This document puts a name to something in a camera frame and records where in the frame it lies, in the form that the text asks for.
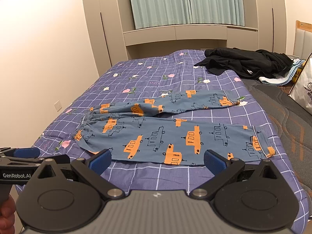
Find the person's left hand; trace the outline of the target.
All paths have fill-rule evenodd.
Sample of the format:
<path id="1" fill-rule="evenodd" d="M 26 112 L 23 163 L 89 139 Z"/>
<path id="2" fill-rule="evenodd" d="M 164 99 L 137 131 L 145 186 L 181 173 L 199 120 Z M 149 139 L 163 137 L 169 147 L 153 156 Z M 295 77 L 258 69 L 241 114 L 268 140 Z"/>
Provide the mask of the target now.
<path id="1" fill-rule="evenodd" d="M 8 199 L 1 205 L 0 232 L 1 234 L 15 233 L 15 213 L 16 205 L 14 199 L 9 195 Z"/>

